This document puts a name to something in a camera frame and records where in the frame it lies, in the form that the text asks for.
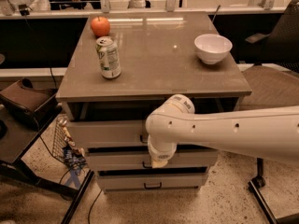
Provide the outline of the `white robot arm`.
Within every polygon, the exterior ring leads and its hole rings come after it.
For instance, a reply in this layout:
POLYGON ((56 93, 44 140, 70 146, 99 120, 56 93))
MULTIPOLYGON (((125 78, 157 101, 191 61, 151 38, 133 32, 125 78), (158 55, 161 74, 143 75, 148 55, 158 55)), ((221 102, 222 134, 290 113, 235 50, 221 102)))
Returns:
POLYGON ((156 167, 167 165, 178 144, 299 164, 296 106, 200 115, 188 97, 175 94, 147 117, 146 130, 156 167))

